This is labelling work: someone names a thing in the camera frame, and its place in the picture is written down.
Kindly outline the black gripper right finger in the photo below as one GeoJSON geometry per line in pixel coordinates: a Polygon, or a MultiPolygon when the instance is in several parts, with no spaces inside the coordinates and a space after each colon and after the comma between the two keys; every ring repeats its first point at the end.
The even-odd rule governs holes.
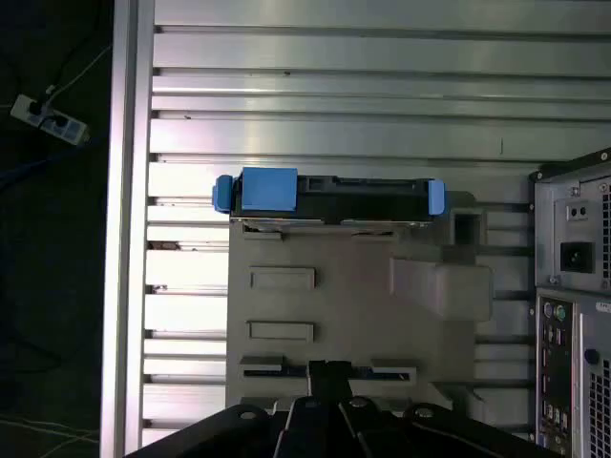
{"type": "Polygon", "coordinates": [[[328,363],[328,398],[365,457],[558,457],[557,452],[430,403],[401,416],[355,396],[349,362],[328,363]]]}

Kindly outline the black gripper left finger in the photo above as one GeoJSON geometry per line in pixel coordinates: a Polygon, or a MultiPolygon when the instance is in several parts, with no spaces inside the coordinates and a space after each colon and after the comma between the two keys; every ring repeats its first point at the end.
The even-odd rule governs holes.
{"type": "Polygon", "coordinates": [[[334,362],[307,366],[308,394],[273,414],[238,404],[204,418],[130,457],[322,457],[327,452],[334,362]]]}

